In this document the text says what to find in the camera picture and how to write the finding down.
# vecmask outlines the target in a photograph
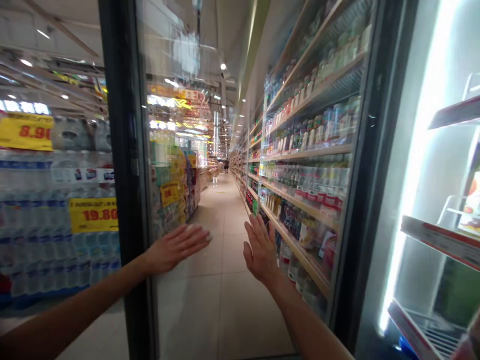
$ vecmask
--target price sign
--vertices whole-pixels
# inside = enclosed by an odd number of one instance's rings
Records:
[[[119,230],[115,197],[71,198],[68,209],[72,234]]]
[[[0,120],[0,146],[53,151],[50,131],[53,118],[23,112],[8,112]]]
[[[179,200],[179,183],[171,181],[160,186],[161,202],[163,207],[173,204]]]

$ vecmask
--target shopper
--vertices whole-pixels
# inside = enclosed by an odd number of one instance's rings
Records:
[[[303,360],[353,359],[343,344],[319,319],[277,266],[275,228],[270,223],[270,234],[260,215],[250,215],[245,222],[248,242],[243,243],[246,267],[260,281],[280,308],[287,327],[298,345]]]
[[[210,232],[182,225],[117,272],[0,337],[1,359],[55,359],[93,321],[147,277],[205,248]]]

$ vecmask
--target price tag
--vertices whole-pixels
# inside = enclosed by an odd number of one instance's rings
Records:
[[[53,118],[23,112],[8,112],[0,120],[0,146],[53,151],[50,131]]]
[[[117,198],[71,198],[68,201],[71,232],[118,231]]]
[[[163,207],[173,204],[179,200],[179,182],[171,181],[160,186],[161,202]]]

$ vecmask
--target refrigerator door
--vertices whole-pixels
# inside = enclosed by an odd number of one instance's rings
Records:
[[[357,359],[389,349],[456,358],[479,307],[479,14],[476,1],[418,4],[371,235]]]

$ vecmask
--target left hand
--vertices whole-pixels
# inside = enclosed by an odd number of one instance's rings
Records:
[[[210,243],[210,231],[200,225],[182,225],[155,241],[143,254],[147,275],[166,273]]]

